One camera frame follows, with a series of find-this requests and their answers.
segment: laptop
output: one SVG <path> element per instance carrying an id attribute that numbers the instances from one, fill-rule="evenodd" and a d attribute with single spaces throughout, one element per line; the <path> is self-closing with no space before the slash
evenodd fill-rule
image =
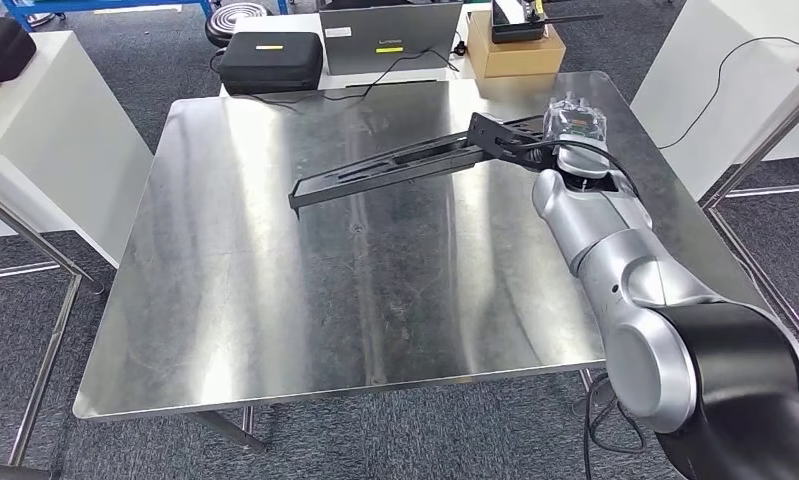
<path id="1" fill-rule="evenodd" d="M 461 1 L 411 4 L 404 0 L 334 0 L 324 4 L 319 15 L 329 73 L 384 72 L 396 59 L 426 49 L 448 59 L 462 5 Z M 428 52 L 402 60 L 390 71 L 442 68 L 446 66 L 443 58 Z"/>

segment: metal frame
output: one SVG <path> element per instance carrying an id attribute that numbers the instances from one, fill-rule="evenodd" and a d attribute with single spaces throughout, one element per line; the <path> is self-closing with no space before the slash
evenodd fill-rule
<path id="1" fill-rule="evenodd" d="M 278 13 L 287 15 L 287 1 L 278 1 Z M 33 26 L 28 20 L 29 15 L 53 14 L 65 12 L 86 12 L 89 10 L 103 10 L 106 8 L 132 8 L 156 5 L 181 5 L 185 3 L 198 3 L 206 18 L 211 18 L 213 7 L 209 0 L 56 0 L 56 1 L 33 1 L 26 0 L 2 0 L 7 11 L 26 31 L 33 31 Z"/>
<path id="2" fill-rule="evenodd" d="M 225 417 L 214 411 L 194 412 L 186 415 L 246 450 L 258 452 L 267 450 L 266 443 L 252 436 L 252 407 L 243 409 L 242 428 L 229 422 Z"/>
<path id="3" fill-rule="evenodd" d="M 728 222 L 726 222 L 717 210 L 717 207 L 724 198 L 755 197 L 799 192 L 799 185 L 735 190 L 738 184 L 752 173 L 755 167 L 764 160 L 773 148 L 775 148 L 798 123 L 799 86 L 791 92 L 788 98 L 785 99 L 779 108 L 764 122 L 764 126 L 753 137 L 756 140 L 748 147 L 748 153 L 742 157 L 743 161 L 740 162 L 740 166 L 717 188 L 702 208 L 706 216 L 712 220 L 714 226 L 725 236 L 731 247 L 739 254 L 738 261 L 745 267 L 756 286 L 762 289 L 762 293 L 766 294 L 765 300 L 768 302 L 772 300 L 775 305 L 771 304 L 771 307 L 778 308 L 799 334 L 799 314 L 793 309 L 787 298 L 782 295 L 775 283 L 752 256 L 749 249 L 746 248 L 740 237 L 732 230 L 732 227 L 729 226 Z"/>
<path id="4" fill-rule="evenodd" d="M 63 304 L 60 307 L 60 313 L 52 329 L 52 334 L 49 338 L 48 346 L 46 347 L 46 353 L 43 356 L 40 369 L 37 372 L 37 378 L 34 381 L 34 388 L 28 398 L 28 404 L 25 407 L 25 413 L 22 415 L 19 430 L 16 432 L 16 439 L 13 442 L 10 457 L 6 464 L 0 464 L 0 479 L 50 479 L 54 476 L 50 471 L 22 466 L 22 462 L 25 459 L 25 451 L 28 449 L 28 442 L 31 440 L 31 432 L 34 429 L 34 423 L 37 421 L 37 414 L 40 411 L 43 394 L 46 391 L 49 377 L 54 368 L 55 359 L 57 358 L 60 344 L 63 341 L 63 334 L 66 331 L 69 314 L 72 311 L 72 306 L 75 303 L 75 298 L 78 295 L 81 282 L 84 281 L 96 294 L 104 292 L 104 286 L 78 267 L 78 265 L 52 244 L 47 242 L 42 235 L 22 220 L 22 218 L 13 213 L 13 211 L 1 201 L 0 219 L 52 260 L 50 262 L 39 262 L 19 267 L 1 268 L 0 278 L 42 272 L 56 268 L 62 268 L 71 275 L 69 287 L 63 298 Z"/>

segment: gray carpet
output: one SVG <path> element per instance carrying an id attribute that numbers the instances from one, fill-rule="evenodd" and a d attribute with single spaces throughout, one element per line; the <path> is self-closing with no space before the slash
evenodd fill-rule
<path id="1" fill-rule="evenodd" d="M 266 3 L 270 8 L 274 4 Z M 298 2 L 298 11 L 312 3 Z M 631 99 L 680 4 L 664 0 L 576 0 L 548 5 L 552 15 L 602 11 L 600 22 L 562 25 L 566 70 L 608 72 Z M 215 50 L 195 6 L 172 11 L 70 13 L 46 29 L 71 28 L 154 148 L 166 112 L 179 98 L 215 95 L 207 70 Z M 762 167 L 748 185 L 799 183 L 799 160 Z M 731 201 L 722 211 L 799 308 L 799 194 Z M 95 275 L 113 270 L 73 233 L 49 238 Z M 0 267 L 37 258 L 18 238 L 0 238 Z M 0 461 L 9 452 L 39 357 L 67 279 L 57 272 L 0 280 Z M 71 405 L 104 308 L 82 291 L 49 386 L 26 464 L 66 479 L 239 478 L 581 478 L 581 420 L 570 404 L 578 376 L 554 374 L 478 384 L 261 407 L 256 435 L 265 454 L 244 453 L 178 417 L 98 424 L 76 420 Z M 225 412 L 236 419 L 239 412 Z M 631 441 L 621 422 L 609 438 Z M 675 478 L 654 437 L 647 454 L 593 449 L 595 478 Z"/>

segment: black case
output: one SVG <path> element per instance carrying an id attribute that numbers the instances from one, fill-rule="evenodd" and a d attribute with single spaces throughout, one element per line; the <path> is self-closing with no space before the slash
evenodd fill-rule
<path id="1" fill-rule="evenodd" d="M 217 67 L 229 95 L 316 90 L 322 42 L 313 32 L 240 32 Z"/>
<path id="2" fill-rule="evenodd" d="M 0 82 L 18 77 L 37 46 L 28 32 L 11 18 L 0 18 Z"/>

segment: white table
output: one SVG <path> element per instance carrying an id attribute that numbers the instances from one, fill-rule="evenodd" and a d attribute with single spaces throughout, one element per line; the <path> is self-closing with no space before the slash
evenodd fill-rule
<path id="1" fill-rule="evenodd" d="M 676 140 L 714 92 L 720 61 L 749 39 L 799 41 L 799 0 L 689 0 L 632 101 L 659 146 Z M 799 87 L 799 47 L 779 40 L 742 47 L 726 62 L 717 98 L 684 140 L 662 150 L 694 198 L 755 145 L 762 127 Z M 767 156 L 799 157 L 799 125 Z"/>
<path id="2" fill-rule="evenodd" d="M 467 14 L 469 12 L 478 10 L 490 10 L 490 4 L 468 3 L 461 8 L 461 16 L 458 19 L 457 27 L 458 32 L 455 34 L 453 46 L 458 43 L 459 38 L 463 38 L 464 41 L 467 40 Z M 323 42 L 323 45 L 325 44 L 323 39 L 322 25 L 320 24 L 318 13 L 241 18 L 234 26 L 234 33 L 237 32 L 313 32 L 319 35 L 320 41 Z M 384 84 L 424 80 L 449 81 L 463 78 L 475 78 L 475 75 L 473 74 L 473 67 L 470 65 L 469 59 L 466 55 L 463 57 L 451 55 L 449 57 L 449 62 L 458 69 L 457 72 L 449 69 L 446 66 L 443 68 L 431 68 L 423 70 L 400 70 L 388 73 L 379 81 L 379 83 Z M 328 61 L 323 61 L 319 89 L 326 90 L 332 88 L 344 88 L 350 85 L 367 85 L 376 81 L 382 73 L 383 72 L 362 73 L 356 75 L 330 75 L 328 73 Z M 220 95 L 226 95 L 225 87 L 222 88 Z"/>
<path id="3" fill-rule="evenodd" d="M 116 266 L 152 153 L 74 33 L 32 37 L 31 63 L 0 86 L 0 201 L 36 231 L 77 231 Z"/>

